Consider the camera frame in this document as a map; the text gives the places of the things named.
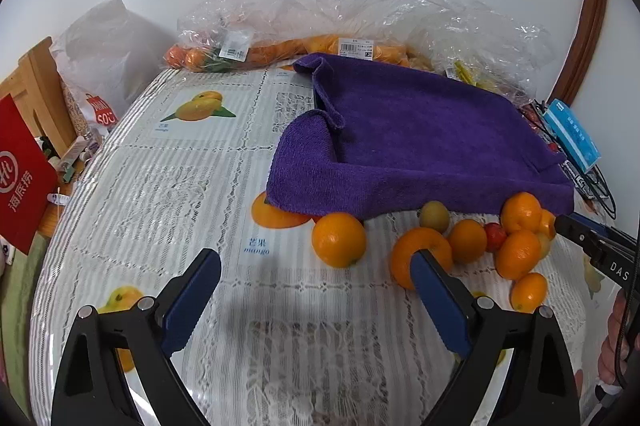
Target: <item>barcode label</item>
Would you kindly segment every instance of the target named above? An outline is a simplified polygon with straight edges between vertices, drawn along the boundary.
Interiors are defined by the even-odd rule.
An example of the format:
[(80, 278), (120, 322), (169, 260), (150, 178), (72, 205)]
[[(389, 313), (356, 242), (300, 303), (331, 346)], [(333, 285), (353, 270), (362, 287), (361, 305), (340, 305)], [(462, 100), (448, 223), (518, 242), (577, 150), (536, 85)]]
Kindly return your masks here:
[(456, 69), (453, 66), (448, 66), (444, 69), (444, 73), (447, 74), (447, 77), (450, 79), (460, 80), (458, 74), (456, 73)]
[(228, 32), (220, 48), (220, 57), (244, 62), (252, 38), (253, 33), (250, 30)]
[(338, 55), (373, 60), (373, 40), (338, 38)]

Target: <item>blue package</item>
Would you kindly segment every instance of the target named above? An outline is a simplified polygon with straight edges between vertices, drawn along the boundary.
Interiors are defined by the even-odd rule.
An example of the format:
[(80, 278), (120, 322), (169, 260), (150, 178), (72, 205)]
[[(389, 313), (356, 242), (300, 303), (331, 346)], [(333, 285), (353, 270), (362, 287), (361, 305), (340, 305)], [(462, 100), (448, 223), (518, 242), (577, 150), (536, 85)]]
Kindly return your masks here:
[(554, 99), (543, 117), (564, 144), (564, 150), (574, 158), (582, 173), (593, 168), (601, 157), (600, 152), (569, 107), (564, 102)]

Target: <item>wooden frame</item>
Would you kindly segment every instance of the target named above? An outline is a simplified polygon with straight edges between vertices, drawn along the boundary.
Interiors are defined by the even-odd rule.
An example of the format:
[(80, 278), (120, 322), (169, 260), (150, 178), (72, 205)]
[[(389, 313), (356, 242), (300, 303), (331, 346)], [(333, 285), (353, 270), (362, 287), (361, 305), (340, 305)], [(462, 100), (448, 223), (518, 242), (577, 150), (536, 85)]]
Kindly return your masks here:
[(0, 98), (11, 94), (31, 134), (46, 135), (62, 157), (76, 140), (76, 132), (50, 46), (51, 38), (46, 38), (18, 60), (18, 68), (0, 82)]
[(559, 99), (567, 106), (571, 106), (575, 96), (589, 70), (593, 53), (600, 39), (604, 14), (607, 11), (608, 0), (584, 0), (580, 21), (569, 54), (562, 67), (562, 72), (548, 101)]

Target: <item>white plastic bag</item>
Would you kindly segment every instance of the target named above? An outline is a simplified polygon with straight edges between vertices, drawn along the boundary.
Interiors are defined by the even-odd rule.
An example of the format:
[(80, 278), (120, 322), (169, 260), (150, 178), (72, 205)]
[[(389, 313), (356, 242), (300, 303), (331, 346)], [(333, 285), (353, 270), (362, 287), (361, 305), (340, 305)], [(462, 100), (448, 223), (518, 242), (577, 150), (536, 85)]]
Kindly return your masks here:
[(158, 74), (152, 25), (108, 0), (76, 20), (49, 51), (92, 129), (106, 136)]
[[(394, 64), (438, 73), (449, 71), (449, 76), (502, 94), (516, 105), (525, 104), (536, 90), (529, 79), (532, 72), (555, 57), (550, 37), (544, 28), (498, 14), (490, 7), (491, 2), (207, 0), (178, 19), (181, 46), (170, 50), (167, 63), (194, 71), (232, 70), (239, 65), (219, 59), (218, 50), (228, 33), (235, 30), (252, 30), (252, 47), (340, 34), (400, 48), (407, 60)], [(195, 58), (190, 59), (187, 54), (190, 48), (195, 51)], [(282, 52), (263, 54), (274, 59), (292, 57)], [(255, 64), (262, 66), (262, 61)], [(250, 59), (244, 65), (251, 66)]]

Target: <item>red bag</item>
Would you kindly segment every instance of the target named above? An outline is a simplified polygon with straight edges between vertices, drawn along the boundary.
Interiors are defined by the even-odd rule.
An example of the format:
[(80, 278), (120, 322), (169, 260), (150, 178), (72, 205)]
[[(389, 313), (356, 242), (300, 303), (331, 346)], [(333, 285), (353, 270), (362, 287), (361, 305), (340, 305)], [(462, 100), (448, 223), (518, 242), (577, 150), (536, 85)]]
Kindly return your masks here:
[(58, 178), (11, 95), (0, 100), (0, 235), (29, 253)]

